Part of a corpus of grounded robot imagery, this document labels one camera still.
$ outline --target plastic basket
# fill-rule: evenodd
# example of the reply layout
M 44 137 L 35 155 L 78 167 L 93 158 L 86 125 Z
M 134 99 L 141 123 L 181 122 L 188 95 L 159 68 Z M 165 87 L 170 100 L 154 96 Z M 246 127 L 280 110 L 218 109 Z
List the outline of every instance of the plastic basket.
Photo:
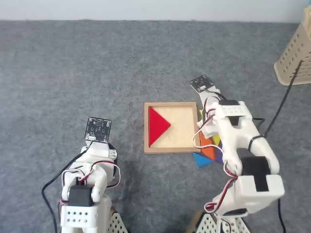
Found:
M 293 85 L 311 83 L 311 6 L 305 9 L 304 19 L 280 59 L 274 64 L 281 84 L 290 84 L 300 60 L 303 62 Z

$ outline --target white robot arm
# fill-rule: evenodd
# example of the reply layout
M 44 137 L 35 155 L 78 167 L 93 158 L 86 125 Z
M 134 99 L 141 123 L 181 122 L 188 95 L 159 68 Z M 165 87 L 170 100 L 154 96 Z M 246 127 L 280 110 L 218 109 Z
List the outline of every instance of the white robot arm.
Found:
M 220 91 L 205 75 L 192 80 L 191 86 L 200 96 L 207 119 L 198 126 L 205 138 L 220 136 L 224 171 L 232 177 L 224 191 L 206 204 L 206 211 L 219 219 L 233 220 L 255 213 L 283 196 L 279 162 L 258 132 L 245 103 L 220 100 Z M 240 158 L 239 148 L 248 149 L 254 156 Z
M 111 199 L 107 188 L 120 182 L 115 163 L 117 151 L 108 144 L 110 120 L 89 117 L 86 129 L 87 150 L 62 173 L 62 233 L 107 233 Z M 108 185 L 119 172 L 119 181 Z

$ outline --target red triangle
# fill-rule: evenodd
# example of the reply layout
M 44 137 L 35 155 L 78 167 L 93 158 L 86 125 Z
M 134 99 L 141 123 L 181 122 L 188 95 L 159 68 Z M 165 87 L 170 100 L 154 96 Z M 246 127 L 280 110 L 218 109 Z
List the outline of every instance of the red triangle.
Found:
M 159 113 L 149 106 L 149 146 L 151 146 L 169 127 L 167 122 Z

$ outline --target black wire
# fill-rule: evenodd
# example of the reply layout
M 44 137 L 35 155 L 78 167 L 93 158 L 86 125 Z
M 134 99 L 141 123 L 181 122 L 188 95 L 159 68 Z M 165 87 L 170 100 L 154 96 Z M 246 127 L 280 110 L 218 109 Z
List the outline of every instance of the black wire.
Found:
M 229 233 L 231 233 L 231 225 L 228 221 L 224 220 L 223 218 L 221 218 L 222 221 L 224 221 L 226 224 L 228 224 L 229 226 Z
M 302 60 L 300 60 L 300 62 L 298 63 L 298 66 L 297 66 L 297 68 L 296 68 L 296 71 L 295 71 L 295 73 L 294 73 L 294 75 L 293 75 L 293 77 L 292 77 L 292 80 L 291 80 L 290 84 L 288 85 L 288 88 L 287 88 L 287 90 L 286 90 L 286 92 L 285 92 L 285 95 L 284 95 L 284 97 L 283 97 L 283 99 L 282 99 L 282 102 L 281 102 L 280 106 L 278 107 L 278 110 L 276 111 L 276 114 L 274 115 L 274 117 L 273 117 L 273 119 L 272 119 L 270 125 L 268 126 L 266 132 L 263 134 L 265 137 L 267 137 L 268 132 L 271 130 L 271 128 L 272 128 L 274 122 L 276 121 L 276 118 L 278 117 L 279 113 L 281 112 L 281 109 L 282 109 L 282 107 L 283 107 L 283 105 L 284 105 L 284 103 L 285 103 L 285 100 L 286 100 L 286 98 L 287 98 L 287 96 L 288 96 L 288 93 L 290 92 L 291 87 L 292 87 L 292 85 L 293 85 L 293 83 L 294 83 L 294 81 L 295 81 L 295 79 L 296 79 L 296 77 L 297 77 L 297 73 L 298 73 L 298 71 L 299 71 L 299 69 L 300 69 L 300 67 L 301 67 L 301 64 L 302 64 Z
M 300 62 L 298 63 L 298 66 L 297 66 L 297 68 L 296 68 L 296 71 L 295 71 L 295 73 L 294 73 L 294 75 L 293 75 L 293 77 L 292 77 L 292 79 L 291 79 L 290 84 L 288 85 L 288 88 L 287 88 L 287 90 L 286 90 L 286 92 L 285 92 L 285 95 L 284 95 L 284 97 L 283 97 L 283 99 L 282 99 L 282 102 L 281 102 L 280 106 L 278 107 L 278 110 L 276 111 L 276 114 L 274 115 L 274 117 L 273 117 L 271 123 L 269 124 L 268 128 L 266 129 L 266 132 L 263 134 L 264 137 L 267 137 L 268 132 L 271 130 L 273 124 L 274 124 L 275 121 L 276 121 L 276 118 L 278 117 L 279 113 L 281 112 L 281 109 L 282 109 L 282 107 L 283 107 L 283 105 L 284 105 L 284 103 L 285 103 L 285 100 L 286 100 L 286 98 L 287 98 L 287 96 L 288 96 L 288 94 L 289 94 L 289 92 L 290 92 L 290 90 L 291 90 L 291 87 L 292 87 L 292 85 L 293 85 L 293 83 L 294 83 L 294 81 L 295 81 L 295 79 L 296 79 L 296 77 L 297 77 L 297 73 L 298 73 L 298 71 L 299 71 L 299 69 L 300 69 L 300 67 L 301 67 L 301 64 L 302 64 L 302 60 L 300 60 Z M 281 223 L 282 228 L 283 228 L 283 233 L 286 233 L 286 227 L 285 227 L 285 224 L 284 224 L 284 222 L 283 222 L 282 212 L 281 212 L 281 198 L 279 198 L 279 199 L 277 200 L 277 212 L 278 212 L 278 218 L 279 218 L 280 223 Z
M 257 138 L 261 138 L 261 137 L 264 137 L 264 136 L 259 134 L 259 135 L 255 136 L 255 137 L 251 138 L 251 140 L 248 143 L 248 148 L 247 148 L 249 152 L 251 152 L 253 141 L 255 141 Z
M 205 122 L 206 120 L 206 115 L 208 115 L 208 113 L 206 113 L 206 103 L 207 103 L 208 97 L 205 99 L 204 101 L 204 106 L 203 106 L 203 110 L 202 110 L 202 122 Z
M 60 221 L 60 202 L 57 205 L 57 210 L 58 210 L 58 220 Z
M 211 112 L 211 111 L 214 111 L 215 109 L 213 109 L 213 108 L 211 108 L 211 109 L 209 109 L 208 111 L 207 111 L 207 113 L 206 113 L 206 116 L 208 116 L 209 115 L 209 113 Z
M 277 212 L 278 212 L 278 218 L 280 219 L 280 223 L 281 223 L 282 228 L 283 228 L 283 233 L 286 233 L 286 227 L 285 227 L 285 224 L 283 222 L 282 212 L 281 212 L 281 198 L 279 198 L 277 200 Z
M 53 224 L 54 224 L 54 231 L 55 233 L 57 233 L 57 223 L 56 223 L 56 217 L 55 217 L 55 213 L 50 205 L 50 202 L 49 200 L 47 199 L 47 197 L 45 196 L 45 189 L 50 186 L 62 173 L 63 171 L 65 171 L 74 161 L 76 161 L 78 158 L 80 158 L 85 152 L 87 152 L 87 150 L 89 149 L 89 147 L 92 145 L 93 141 L 91 141 L 91 143 L 89 144 L 89 146 L 83 151 L 81 152 L 80 154 L 76 155 L 73 159 L 70 160 L 69 163 L 67 163 L 66 166 L 64 166 L 64 168 L 62 168 L 49 182 L 47 182 L 42 190 L 41 190 L 41 195 L 43 197 L 43 200 L 45 201 L 46 205 L 48 206 L 48 209 L 52 215 L 52 218 L 53 218 Z
M 219 97 L 223 98 L 224 100 L 226 100 L 226 97 L 224 97 L 222 94 L 220 94 L 220 93 L 218 93 L 218 92 L 216 92 L 216 91 L 207 91 L 207 92 L 214 93 L 214 94 L 216 94 L 217 96 L 219 96 Z
M 264 123 L 264 121 L 266 120 L 265 118 L 261 118 L 261 117 L 254 117 L 253 120 L 259 120 L 260 122 L 257 125 L 257 129 L 259 130 L 260 126 L 262 123 Z

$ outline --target perforated plate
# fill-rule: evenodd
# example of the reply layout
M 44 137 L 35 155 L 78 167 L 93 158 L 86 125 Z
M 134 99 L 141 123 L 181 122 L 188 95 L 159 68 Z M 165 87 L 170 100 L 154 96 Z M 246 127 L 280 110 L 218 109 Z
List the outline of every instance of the perforated plate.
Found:
M 210 214 L 205 214 L 197 228 L 196 233 L 218 233 L 217 222 L 215 221 L 217 221 L 216 217 L 213 218 Z M 247 225 L 240 217 L 232 218 L 231 220 L 226 219 L 226 221 L 222 220 L 222 228 L 224 233 L 251 233 Z
M 110 218 L 108 233 L 128 233 L 118 212 L 114 212 Z
M 241 105 L 228 105 L 224 106 L 222 105 L 222 111 L 225 116 L 232 117 L 232 116 L 244 116 L 247 114 L 247 112 L 243 108 L 244 106 Z
M 307 34 L 306 28 L 301 23 L 280 59 L 275 63 L 274 69 L 281 84 L 289 85 L 300 60 L 302 60 L 303 63 L 298 71 L 294 85 L 311 83 L 310 36 L 311 35 Z

